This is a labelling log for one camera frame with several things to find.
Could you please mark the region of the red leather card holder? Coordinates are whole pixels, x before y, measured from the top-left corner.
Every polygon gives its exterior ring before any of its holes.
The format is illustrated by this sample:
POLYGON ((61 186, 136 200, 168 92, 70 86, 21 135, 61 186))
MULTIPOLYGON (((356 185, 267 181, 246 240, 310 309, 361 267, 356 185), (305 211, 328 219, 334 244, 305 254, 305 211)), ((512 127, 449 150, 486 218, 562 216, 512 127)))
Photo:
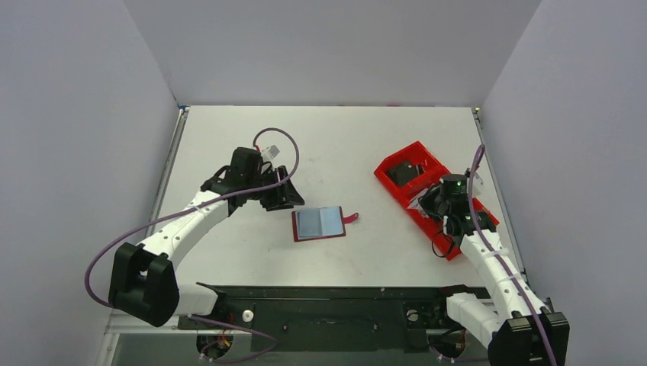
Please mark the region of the red leather card holder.
POLYGON ((343 214, 341 206, 305 208, 291 213, 293 239, 306 242, 346 236, 346 225, 359 219, 358 213, 343 214))

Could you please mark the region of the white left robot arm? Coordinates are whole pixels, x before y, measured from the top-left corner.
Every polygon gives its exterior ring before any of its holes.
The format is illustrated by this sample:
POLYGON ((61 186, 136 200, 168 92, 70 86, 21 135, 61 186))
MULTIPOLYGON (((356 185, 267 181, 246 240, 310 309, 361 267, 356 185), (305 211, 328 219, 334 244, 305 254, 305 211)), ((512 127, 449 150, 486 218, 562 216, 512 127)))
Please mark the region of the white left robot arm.
POLYGON ((173 316, 212 314, 219 292, 206 284, 180 284, 175 270, 247 201, 258 201, 267 211, 304 204, 287 168, 273 164, 278 153, 276 146, 236 148, 230 164, 207 179, 181 213, 139 243, 121 244, 114 254, 109 304, 155 327, 173 316))

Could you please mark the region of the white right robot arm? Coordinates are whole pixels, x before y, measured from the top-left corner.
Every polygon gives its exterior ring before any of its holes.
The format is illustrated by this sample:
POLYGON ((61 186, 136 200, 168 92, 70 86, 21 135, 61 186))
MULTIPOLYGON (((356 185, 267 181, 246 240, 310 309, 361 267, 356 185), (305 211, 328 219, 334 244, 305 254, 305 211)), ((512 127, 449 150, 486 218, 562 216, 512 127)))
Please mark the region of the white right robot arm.
POLYGON ((472 180, 466 175, 440 178, 419 203, 459 247, 483 281, 494 307, 475 294, 454 291, 446 298, 447 316, 487 349, 491 365, 564 365, 570 325, 524 281, 501 243, 496 223, 477 210, 472 180))

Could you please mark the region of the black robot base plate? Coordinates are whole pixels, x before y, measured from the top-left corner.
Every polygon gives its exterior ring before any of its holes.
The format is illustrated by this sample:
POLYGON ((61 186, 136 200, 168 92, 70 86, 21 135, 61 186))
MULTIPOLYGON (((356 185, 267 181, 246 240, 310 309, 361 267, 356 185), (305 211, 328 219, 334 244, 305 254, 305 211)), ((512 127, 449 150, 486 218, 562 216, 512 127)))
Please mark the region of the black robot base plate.
POLYGON ((203 322, 180 316, 181 330, 223 332, 222 323, 256 330, 252 350, 420 353, 429 341, 459 334, 441 287, 216 286, 203 322))

